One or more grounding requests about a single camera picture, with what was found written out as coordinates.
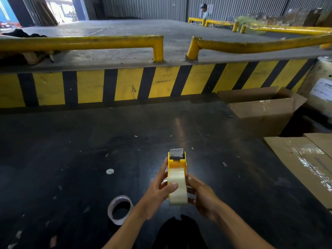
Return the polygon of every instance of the person's right hand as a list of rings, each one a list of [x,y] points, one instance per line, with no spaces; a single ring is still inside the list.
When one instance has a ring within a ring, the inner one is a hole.
[[[187,174],[187,184],[191,187],[187,188],[187,192],[196,196],[196,199],[188,198],[188,203],[195,205],[203,217],[212,222],[217,222],[217,209],[222,201],[209,186],[193,175]]]

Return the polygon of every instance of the light blue shirt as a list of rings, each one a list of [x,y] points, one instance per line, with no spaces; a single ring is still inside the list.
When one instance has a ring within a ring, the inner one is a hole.
[[[206,19],[206,20],[208,20],[209,18],[210,18],[210,13],[208,12],[208,11],[206,11],[205,13],[204,13],[204,16],[203,16],[203,19]]]

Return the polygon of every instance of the hand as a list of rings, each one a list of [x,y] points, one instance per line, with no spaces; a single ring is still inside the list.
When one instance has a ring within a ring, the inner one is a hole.
[[[168,194],[174,192],[178,188],[177,183],[167,185],[163,180],[167,177],[167,161],[166,157],[163,165],[161,166],[156,178],[150,184],[142,199],[138,202],[136,207],[141,208],[143,215],[146,219],[150,219],[157,212],[159,206],[164,200],[168,198]]]
[[[198,212],[212,222],[217,222],[217,209],[222,201],[215,195],[213,190],[196,177],[187,174],[187,192],[194,194],[196,199],[188,198],[188,203],[196,206]]]

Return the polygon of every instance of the forearm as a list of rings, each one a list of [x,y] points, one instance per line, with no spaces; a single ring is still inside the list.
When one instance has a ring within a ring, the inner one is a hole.
[[[123,225],[112,236],[102,249],[125,249],[131,248],[139,234],[139,230],[145,221],[143,210],[140,205],[136,205],[131,214],[127,217]]]
[[[216,220],[236,249],[274,249],[223,202],[216,208]]]

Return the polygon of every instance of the blue corrugated panel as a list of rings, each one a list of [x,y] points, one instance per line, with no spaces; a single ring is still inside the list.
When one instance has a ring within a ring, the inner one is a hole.
[[[0,0],[0,21],[18,22],[18,19],[7,0]]]

